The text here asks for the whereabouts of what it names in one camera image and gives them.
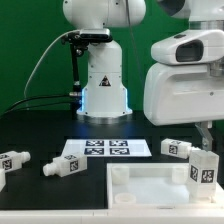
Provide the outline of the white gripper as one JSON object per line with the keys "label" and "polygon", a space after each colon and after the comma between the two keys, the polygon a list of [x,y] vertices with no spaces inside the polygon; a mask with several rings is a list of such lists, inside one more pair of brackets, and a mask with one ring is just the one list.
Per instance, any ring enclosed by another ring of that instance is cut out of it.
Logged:
{"label": "white gripper", "polygon": [[224,119],[224,77],[207,65],[154,64],[145,81],[143,111],[154,125],[195,123],[202,149],[212,150],[214,120]]}

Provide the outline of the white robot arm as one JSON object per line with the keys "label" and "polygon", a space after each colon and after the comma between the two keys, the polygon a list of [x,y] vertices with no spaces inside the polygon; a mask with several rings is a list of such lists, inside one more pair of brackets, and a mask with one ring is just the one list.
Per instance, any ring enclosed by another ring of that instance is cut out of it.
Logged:
{"label": "white robot arm", "polygon": [[[224,119],[224,0],[156,0],[189,28],[152,45],[156,63],[144,86],[143,111],[154,125],[193,123],[212,149],[208,129]],[[115,123],[132,114],[122,84],[122,49],[112,27],[139,24],[145,0],[64,0],[65,18],[76,27],[66,36],[75,58],[88,56],[88,82],[75,86],[81,98],[77,114],[94,123]]]}

